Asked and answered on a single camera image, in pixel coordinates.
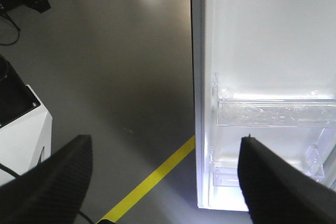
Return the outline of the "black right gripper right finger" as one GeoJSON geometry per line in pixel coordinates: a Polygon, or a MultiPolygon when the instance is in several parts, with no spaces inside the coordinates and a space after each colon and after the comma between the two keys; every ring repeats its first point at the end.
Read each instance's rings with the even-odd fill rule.
{"type": "Polygon", "coordinates": [[[335,223],[335,192],[254,137],[241,139],[237,172],[253,223],[335,223]]]}

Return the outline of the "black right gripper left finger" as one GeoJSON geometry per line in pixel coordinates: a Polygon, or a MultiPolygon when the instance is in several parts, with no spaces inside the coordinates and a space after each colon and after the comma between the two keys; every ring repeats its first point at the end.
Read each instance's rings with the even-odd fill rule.
{"type": "Polygon", "coordinates": [[[78,135],[1,186],[1,223],[74,223],[93,170],[92,138],[78,135]]]}

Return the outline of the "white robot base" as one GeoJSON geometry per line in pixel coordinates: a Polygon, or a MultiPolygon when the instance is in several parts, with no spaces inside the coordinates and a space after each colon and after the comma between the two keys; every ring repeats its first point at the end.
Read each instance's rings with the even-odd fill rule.
{"type": "Polygon", "coordinates": [[[32,87],[1,57],[1,184],[51,156],[52,116],[32,87]]]}

